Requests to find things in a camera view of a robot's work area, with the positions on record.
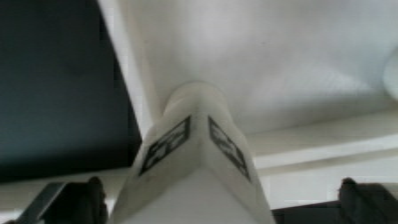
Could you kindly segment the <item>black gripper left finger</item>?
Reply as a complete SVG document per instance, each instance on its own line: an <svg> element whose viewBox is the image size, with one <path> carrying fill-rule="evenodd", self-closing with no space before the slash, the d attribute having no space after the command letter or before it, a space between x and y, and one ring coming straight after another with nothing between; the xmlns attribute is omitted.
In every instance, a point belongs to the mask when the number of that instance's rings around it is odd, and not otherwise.
<svg viewBox="0 0 398 224"><path fill-rule="evenodd" d="M52 182L27 209L6 224L107 224L105 188L98 177L85 182Z"/></svg>

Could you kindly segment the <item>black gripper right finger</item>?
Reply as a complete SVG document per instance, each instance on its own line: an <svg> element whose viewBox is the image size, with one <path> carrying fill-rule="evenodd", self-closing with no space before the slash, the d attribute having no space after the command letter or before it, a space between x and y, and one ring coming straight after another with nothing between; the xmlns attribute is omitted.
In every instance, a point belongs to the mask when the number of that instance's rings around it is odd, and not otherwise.
<svg viewBox="0 0 398 224"><path fill-rule="evenodd" d="M338 200L276 209L276 224L398 224L398 182L341 180Z"/></svg>

